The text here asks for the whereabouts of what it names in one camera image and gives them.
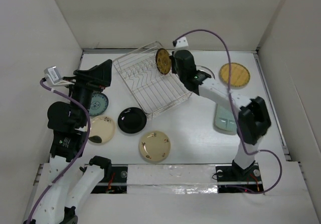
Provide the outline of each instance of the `gray wall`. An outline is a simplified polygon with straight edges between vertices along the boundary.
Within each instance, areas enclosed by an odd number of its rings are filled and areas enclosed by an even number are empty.
[[[82,48],[137,48],[155,40],[173,47],[180,34],[216,31],[233,50],[255,50],[280,0],[56,0]],[[209,34],[192,49],[223,49]]]
[[[81,49],[54,0],[0,0],[0,216],[22,223],[39,163],[49,157],[46,67],[69,75]]]
[[[284,0],[259,51],[294,160],[321,219],[321,0]]]

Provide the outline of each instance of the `cream plate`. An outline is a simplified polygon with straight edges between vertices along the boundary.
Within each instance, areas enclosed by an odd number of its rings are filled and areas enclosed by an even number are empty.
[[[105,144],[115,134],[115,122],[108,116],[97,116],[91,120],[89,139],[96,144]]]
[[[163,132],[152,131],[140,139],[139,150],[144,159],[159,162],[169,155],[171,142]]]

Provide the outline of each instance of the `metal rack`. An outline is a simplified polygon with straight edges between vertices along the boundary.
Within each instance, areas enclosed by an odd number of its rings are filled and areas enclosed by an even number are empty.
[[[163,75],[156,67],[155,55],[160,42],[153,42],[113,61],[113,64],[148,119],[191,96],[178,77]]]

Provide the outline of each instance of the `dish rack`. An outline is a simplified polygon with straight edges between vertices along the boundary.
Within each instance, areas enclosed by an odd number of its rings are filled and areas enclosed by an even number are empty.
[[[155,56],[159,48],[163,48],[161,43],[153,42],[113,61],[148,119],[187,100],[192,94],[175,74],[163,75],[158,71]]]

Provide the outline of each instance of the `wall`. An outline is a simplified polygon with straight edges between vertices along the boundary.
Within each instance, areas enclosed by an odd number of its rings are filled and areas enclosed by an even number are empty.
[[[302,163],[321,219],[321,0],[285,0],[259,51],[264,75],[294,160]]]
[[[0,216],[22,223],[51,131],[47,108],[58,97],[39,86],[46,67],[69,75],[81,49],[54,0],[0,0]]]
[[[280,0],[56,0],[82,48],[138,48],[197,28],[216,31],[232,50],[255,50]],[[193,49],[222,50],[209,34]]]

